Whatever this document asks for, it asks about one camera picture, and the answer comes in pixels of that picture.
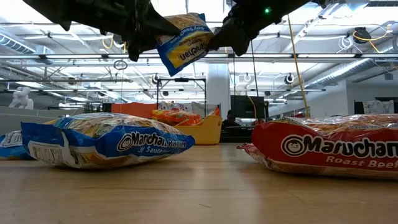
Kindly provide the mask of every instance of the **white statue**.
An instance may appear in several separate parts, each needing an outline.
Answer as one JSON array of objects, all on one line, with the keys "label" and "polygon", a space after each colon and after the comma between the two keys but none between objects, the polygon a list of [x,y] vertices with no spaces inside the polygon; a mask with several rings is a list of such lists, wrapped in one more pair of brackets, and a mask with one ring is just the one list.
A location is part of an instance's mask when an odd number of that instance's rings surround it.
[{"label": "white statue", "polygon": [[13,108],[20,104],[19,108],[33,109],[33,100],[29,99],[30,88],[29,87],[18,87],[12,96],[12,102],[9,107]]}]

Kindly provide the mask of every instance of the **wooden table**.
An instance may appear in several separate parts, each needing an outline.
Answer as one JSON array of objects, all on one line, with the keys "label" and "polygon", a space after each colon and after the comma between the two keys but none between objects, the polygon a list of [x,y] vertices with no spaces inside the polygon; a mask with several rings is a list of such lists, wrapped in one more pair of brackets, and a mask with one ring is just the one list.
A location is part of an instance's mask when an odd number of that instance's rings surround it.
[{"label": "wooden table", "polygon": [[398,182],[288,175],[235,144],[106,171],[0,161],[0,223],[396,223]]}]

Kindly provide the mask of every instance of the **ramen noodle package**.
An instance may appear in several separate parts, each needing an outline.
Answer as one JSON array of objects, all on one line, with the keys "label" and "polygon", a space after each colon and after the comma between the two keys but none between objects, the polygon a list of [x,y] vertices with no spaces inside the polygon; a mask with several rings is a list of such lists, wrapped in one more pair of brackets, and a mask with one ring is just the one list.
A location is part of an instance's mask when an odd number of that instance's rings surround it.
[{"label": "ramen noodle package", "polygon": [[185,111],[153,110],[151,117],[171,126],[192,126],[201,122],[200,115]]},{"label": "ramen noodle package", "polygon": [[158,35],[156,48],[170,76],[207,54],[207,44],[213,33],[206,25],[204,14],[188,13],[167,16],[181,30],[180,35]]},{"label": "ramen noodle package", "polygon": [[22,145],[21,131],[13,131],[0,136],[0,159],[33,159]]},{"label": "ramen noodle package", "polygon": [[242,148],[270,170],[398,179],[398,114],[281,118]]},{"label": "ramen noodle package", "polygon": [[22,142],[39,161],[81,169],[152,161],[195,144],[191,136],[166,124],[115,113],[81,114],[54,124],[22,123]]}]

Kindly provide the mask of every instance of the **yellow bin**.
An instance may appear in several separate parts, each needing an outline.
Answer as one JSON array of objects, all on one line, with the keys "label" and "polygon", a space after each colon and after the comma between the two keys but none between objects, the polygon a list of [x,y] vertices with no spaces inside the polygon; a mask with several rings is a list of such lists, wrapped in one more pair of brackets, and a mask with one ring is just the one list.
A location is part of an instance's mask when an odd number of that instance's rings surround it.
[{"label": "yellow bin", "polygon": [[222,122],[220,116],[209,115],[198,125],[174,127],[186,135],[191,135],[196,145],[213,145],[220,142]]}]

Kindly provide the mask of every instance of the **blue ramen package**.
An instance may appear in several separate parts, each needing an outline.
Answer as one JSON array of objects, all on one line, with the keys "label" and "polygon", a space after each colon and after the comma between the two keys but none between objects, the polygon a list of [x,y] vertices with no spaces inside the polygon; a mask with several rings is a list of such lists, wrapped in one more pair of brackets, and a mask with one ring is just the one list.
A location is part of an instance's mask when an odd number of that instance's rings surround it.
[{"label": "blue ramen package", "polygon": [[33,159],[22,145],[21,131],[0,136],[0,159]]},{"label": "blue ramen package", "polygon": [[188,13],[167,16],[169,22],[181,30],[180,35],[156,36],[156,48],[170,76],[207,54],[207,44],[213,37],[204,14]]},{"label": "blue ramen package", "polygon": [[30,156],[53,166],[123,167],[180,154],[195,140],[150,119],[92,113],[60,118],[53,125],[22,123]]}]

